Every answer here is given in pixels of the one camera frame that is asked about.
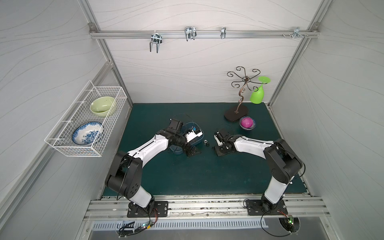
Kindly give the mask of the blue plastic storage box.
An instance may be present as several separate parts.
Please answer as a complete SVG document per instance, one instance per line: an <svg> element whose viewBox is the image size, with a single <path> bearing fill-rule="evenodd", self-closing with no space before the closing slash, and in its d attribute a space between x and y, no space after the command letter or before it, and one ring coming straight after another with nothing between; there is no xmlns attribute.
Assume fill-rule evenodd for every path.
<svg viewBox="0 0 384 240"><path fill-rule="evenodd" d="M204 138L203 130L194 122L184 124L181 129L181 134L187 138L187 141L191 146L200 144ZM175 145L170 146L169 150L175 155L181 155L183 153L182 147Z"/></svg>

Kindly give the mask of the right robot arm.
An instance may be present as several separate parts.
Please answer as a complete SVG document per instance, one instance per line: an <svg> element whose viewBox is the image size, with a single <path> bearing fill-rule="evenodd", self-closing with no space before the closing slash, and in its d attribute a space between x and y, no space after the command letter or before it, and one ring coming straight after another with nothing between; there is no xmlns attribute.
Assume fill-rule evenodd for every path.
<svg viewBox="0 0 384 240"><path fill-rule="evenodd" d="M305 166L283 139L256 140L243 135L232 135L224 129L215 132L214 139L218 144L214 150L219 157L239 152L267 161L272 178L261 198L260 206L265 213L276 209L278 203L283 199L288 185Z"/></svg>

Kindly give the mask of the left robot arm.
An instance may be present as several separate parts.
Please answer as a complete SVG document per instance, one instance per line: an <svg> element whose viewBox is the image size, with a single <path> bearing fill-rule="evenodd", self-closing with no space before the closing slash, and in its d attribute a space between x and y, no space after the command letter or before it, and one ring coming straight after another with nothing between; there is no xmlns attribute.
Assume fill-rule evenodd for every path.
<svg viewBox="0 0 384 240"><path fill-rule="evenodd" d="M146 143L128 152L117 152L105 180L105 186L141 208L154 202L153 196L141 185L143 168L157 154L171 146L181 148L187 157L201 153L196 147L203 139L203 131L193 125L182 131L184 123L170 119L167 128L159 130Z"/></svg>

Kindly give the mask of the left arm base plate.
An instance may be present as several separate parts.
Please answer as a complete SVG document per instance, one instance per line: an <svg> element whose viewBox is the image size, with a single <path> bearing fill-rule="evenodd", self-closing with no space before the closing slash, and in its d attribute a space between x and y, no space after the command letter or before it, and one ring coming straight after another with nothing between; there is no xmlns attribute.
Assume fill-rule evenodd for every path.
<svg viewBox="0 0 384 240"><path fill-rule="evenodd" d="M134 203L128 205L128 218L151 218L168 216L169 202L168 201L151 201L146 208L142 208Z"/></svg>

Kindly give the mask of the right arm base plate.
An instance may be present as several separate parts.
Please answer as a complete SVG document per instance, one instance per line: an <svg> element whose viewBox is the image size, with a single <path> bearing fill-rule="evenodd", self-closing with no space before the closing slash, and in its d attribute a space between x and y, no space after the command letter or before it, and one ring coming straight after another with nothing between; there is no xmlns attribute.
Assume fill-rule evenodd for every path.
<svg viewBox="0 0 384 240"><path fill-rule="evenodd" d="M279 216L288 215L286 204L280 200L277 204L271 204L267 200L245 199L243 206L247 210L248 216Z"/></svg>

